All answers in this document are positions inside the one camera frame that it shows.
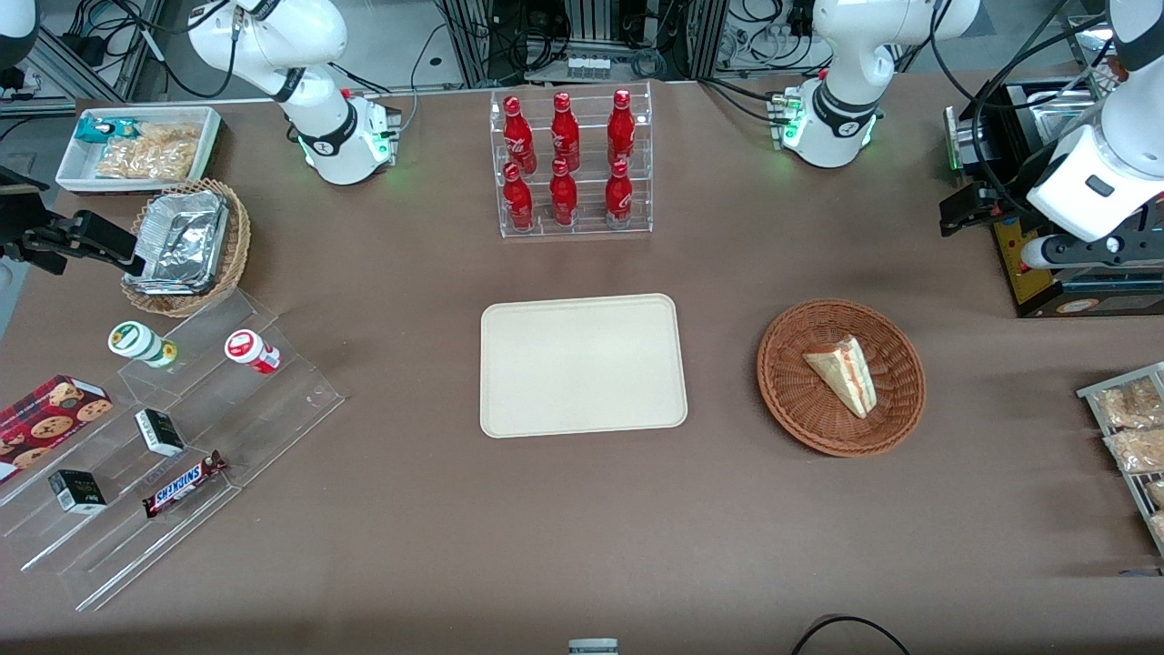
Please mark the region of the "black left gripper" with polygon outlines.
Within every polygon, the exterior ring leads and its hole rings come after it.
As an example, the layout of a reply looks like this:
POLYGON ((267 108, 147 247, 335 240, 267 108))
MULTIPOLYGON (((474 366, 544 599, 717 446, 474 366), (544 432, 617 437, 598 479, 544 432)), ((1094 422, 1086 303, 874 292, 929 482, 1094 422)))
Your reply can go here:
POLYGON ((1007 223, 1032 218, 1030 207, 985 181, 971 181, 939 202, 939 232, 951 237, 965 227, 1007 223))

